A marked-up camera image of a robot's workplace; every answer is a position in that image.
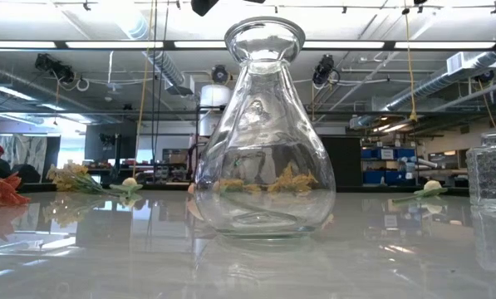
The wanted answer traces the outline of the round black ceiling reel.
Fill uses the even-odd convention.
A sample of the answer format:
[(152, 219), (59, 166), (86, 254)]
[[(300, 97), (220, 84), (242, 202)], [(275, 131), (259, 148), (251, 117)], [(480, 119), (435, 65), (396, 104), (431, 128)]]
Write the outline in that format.
[(211, 79), (215, 84), (226, 85), (231, 78), (225, 65), (215, 65), (211, 71)]

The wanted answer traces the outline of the black metal table frame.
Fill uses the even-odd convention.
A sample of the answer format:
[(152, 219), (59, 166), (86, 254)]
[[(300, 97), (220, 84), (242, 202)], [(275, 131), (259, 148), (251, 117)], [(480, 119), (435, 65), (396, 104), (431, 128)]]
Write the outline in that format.
[[(143, 190), (150, 191), (187, 191), (187, 184), (156, 184), (145, 185)], [(379, 194), (394, 194), (394, 193), (413, 193), (420, 189), (419, 186), (340, 186), (336, 188), (338, 193), (379, 193)], [(18, 188), (20, 194), (27, 193), (42, 193), (55, 192), (56, 185), (49, 183), (39, 184), (24, 184)], [(447, 188), (446, 195), (468, 197), (468, 188)]]

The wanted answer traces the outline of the clear square textured glass vase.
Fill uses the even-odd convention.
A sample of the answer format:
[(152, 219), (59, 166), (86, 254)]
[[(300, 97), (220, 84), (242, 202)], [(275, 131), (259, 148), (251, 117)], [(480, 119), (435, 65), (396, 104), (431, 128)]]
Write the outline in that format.
[(466, 153), (473, 205), (496, 205), (496, 132), (481, 135), (481, 145)]

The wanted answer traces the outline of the leaf-patterned curtain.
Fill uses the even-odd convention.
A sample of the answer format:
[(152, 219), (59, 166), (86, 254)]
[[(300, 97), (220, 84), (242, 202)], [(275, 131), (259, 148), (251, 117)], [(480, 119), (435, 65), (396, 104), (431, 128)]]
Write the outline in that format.
[(41, 183), (47, 154), (47, 137), (0, 135), (2, 159), (23, 183)]

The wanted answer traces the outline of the white cylindrical tank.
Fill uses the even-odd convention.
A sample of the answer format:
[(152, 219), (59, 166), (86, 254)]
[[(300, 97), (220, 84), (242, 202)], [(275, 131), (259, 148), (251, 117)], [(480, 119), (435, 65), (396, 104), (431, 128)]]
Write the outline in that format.
[(206, 85), (201, 88), (199, 134), (210, 136), (218, 126), (223, 108), (229, 103), (232, 91), (227, 86)]

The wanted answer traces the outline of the blue storage bins shelf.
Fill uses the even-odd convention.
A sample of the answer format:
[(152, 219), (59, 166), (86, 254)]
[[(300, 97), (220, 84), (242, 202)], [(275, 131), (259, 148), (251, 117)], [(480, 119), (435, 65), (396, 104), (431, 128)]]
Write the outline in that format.
[(411, 186), (415, 179), (410, 169), (415, 150), (401, 147), (363, 147), (361, 149), (364, 185)]

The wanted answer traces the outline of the black cabinet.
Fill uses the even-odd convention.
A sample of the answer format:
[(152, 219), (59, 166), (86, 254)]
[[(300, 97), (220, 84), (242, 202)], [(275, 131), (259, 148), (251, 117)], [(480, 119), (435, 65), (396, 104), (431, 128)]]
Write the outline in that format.
[(336, 187), (362, 185), (361, 144), (357, 138), (322, 136), (336, 180)]

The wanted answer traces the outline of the clear round-bellied glass vase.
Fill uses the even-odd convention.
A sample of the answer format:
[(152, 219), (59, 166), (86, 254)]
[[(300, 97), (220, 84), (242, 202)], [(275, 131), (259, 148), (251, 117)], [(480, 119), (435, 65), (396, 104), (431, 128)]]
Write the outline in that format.
[[(336, 199), (327, 151), (293, 85), (290, 64), (304, 31), (279, 17), (252, 17), (228, 29), (224, 40), (240, 65), (232, 97), (199, 158), (195, 203), (217, 233), (233, 238), (294, 238), (319, 229)], [(285, 167), (311, 171), (309, 193), (267, 191)], [(221, 179), (257, 184), (260, 194), (220, 193)]]

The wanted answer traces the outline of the black ceiling-mounted device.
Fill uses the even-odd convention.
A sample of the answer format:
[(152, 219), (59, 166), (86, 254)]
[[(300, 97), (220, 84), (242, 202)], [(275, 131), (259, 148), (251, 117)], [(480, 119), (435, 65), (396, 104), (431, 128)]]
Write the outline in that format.
[(335, 62), (333, 60), (333, 56), (330, 54), (323, 55), (314, 68), (312, 83), (317, 87), (324, 86), (329, 81), (329, 77), (333, 73), (334, 66)]
[(39, 53), (34, 66), (39, 71), (44, 71), (54, 75), (61, 83), (72, 83), (76, 77), (72, 68), (54, 59), (47, 53)]

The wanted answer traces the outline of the long silver ventilation duct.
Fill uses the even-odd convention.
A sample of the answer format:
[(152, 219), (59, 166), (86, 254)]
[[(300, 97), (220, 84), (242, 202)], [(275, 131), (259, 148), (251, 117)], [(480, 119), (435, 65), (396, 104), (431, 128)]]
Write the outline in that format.
[(422, 99), (458, 81), (484, 74), (494, 68), (496, 68), (496, 51), (458, 52), (446, 60), (443, 68), (415, 82), (414, 87), (408, 87), (391, 98), (383, 100), (374, 111), (398, 111), (410, 105), (412, 99)]

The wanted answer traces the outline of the ceiling light strip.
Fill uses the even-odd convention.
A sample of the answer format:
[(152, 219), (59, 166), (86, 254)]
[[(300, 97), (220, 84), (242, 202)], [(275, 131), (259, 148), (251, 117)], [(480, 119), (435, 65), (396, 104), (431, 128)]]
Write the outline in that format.
[(56, 48), (54, 42), (42, 41), (0, 41), (0, 49), (51, 49)]
[(224, 41), (176, 41), (174, 46), (179, 49), (225, 49)]
[(385, 45), (384, 42), (324, 42), (310, 41), (305, 42), (304, 49), (381, 49)]
[(396, 42), (396, 49), (415, 49), (415, 50), (432, 50), (432, 49), (489, 49), (495, 46), (496, 42)]
[(163, 42), (147, 41), (66, 42), (66, 46), (72, 49), (147, 49), (162, 48), (163, 45)]

